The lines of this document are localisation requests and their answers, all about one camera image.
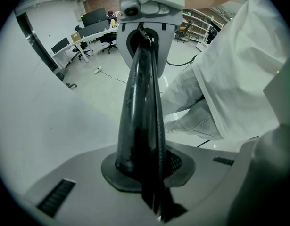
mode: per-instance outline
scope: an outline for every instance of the white wall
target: white wall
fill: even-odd
[[[31,25],[49,54],[51,48],[65,37],[72,42],[70,35],[74,34],[75,27],[84,27],[82,21],[77,21],[75,10],[81,9],[79,2],[56,2],[43,4],[38,8],[26,11]],[[72,58],[74,53],[68,50],[66,54]]]
[[[41,61],[12,13],[0,32],[0,174],[8,187],[23,194],[72,156],[116,143],[117,131]]]

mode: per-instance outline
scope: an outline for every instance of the metal shelving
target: metal shelving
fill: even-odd
[[[203,23],[209,25],[207,22],[205,22],[205,21],[203,21],[203,20],[201,20],[201,19],[199,19],[199,18],[197,18],[197,17],[194,17],[194,16],[192,16],[192,15],[189,15],[189,14],[186,14],[186,13],[182,13],[182,15],[185,15],[185,16],[188,16],[188,17],[191,17],[191,18],[194,18],[194,19],[196,19],[196,20],[198,20],[198,21],[201,21],[201,22],[203,22]]]
[[[188,30],[188,36],[185,38],[185,41],[192,40],[198,43],[205,43],[205,40],[207,38],[207,32],[209,31],[211,27],[210,23],[207,22],[207,19],[219,25],[220,28],[223,27],[223,24],[216,21],[212,16],[210,17],[199,10],[196,10],[196,9],[186,9],[186,10],[190,11],[192,15],[187,14],[185,12],[183,12],[182,15],[190,18],[189,20],[192,21],[192,24],[191,24],[191,28]],[[203,17],[204,20],[193,16],[194,13],[198,14],[198,16],[201,18]],[[184,21],[183,23],[187,24],[188,23],[187,19],[185,18],[184,20],[186,21]]]

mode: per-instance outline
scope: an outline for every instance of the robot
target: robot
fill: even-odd
[[[248,224],[290,174],[290,95],[274,93],[287,87],[290,60],[265,88],[281,124],[274,131],[239,153],[165,141],[158,78],[184,0],[119,2],[117,46],[131,70],[118,144],[66,161],[25,198],[43,222],[63,225]]]

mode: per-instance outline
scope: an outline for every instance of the camera lens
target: camera lens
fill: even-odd
[[[127,16],[134,16],[137,15],[138,10],[136,8],[128,8],[126,9],[125,13]]]

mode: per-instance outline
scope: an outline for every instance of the black cable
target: black cable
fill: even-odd
[[[99,70],[98,68],[97,68],[97,70],[100,71],[100,72],[102,72],[102,73],[104,73],[105,75],[109,76],[109,77],[112,78],[112,79],[116,79],[116,80],[118,80],[118,81],[121,81],[121,82],[127,84],[126,82],[124,82],[124,81],[122,81],[122,80],[119,80],[119,79],[116,78],[116,77],[112,77],[112,76],[110,76],[109,74],[106,74],[105,72],[103,72],[102,70]]]
[[[174,64],[172,64],[172,63],[169,63],[168,60],[167,60],[167,63],[168,63],[169,65],[172,65],[172,66],[183,66],[183,65],[187,65],[187,64],[192,63],[192,62],[195,60],[196,56],[197,56],[197,55],[195,55],[195,56],[193,57],[193,59],[191,59],[190,61],[188,61],[188,62],[186,62],[186,63],[184,63],[184,64],[182,64],[182,65],[174,65]]]
[[[199,146],[197,146],[197,147],[201,147],[203,144],[205,144],[205,143],[207,143],[207,142],[209,142],[209,140],[208,141],[205,141],[204,143],[201,143]]]

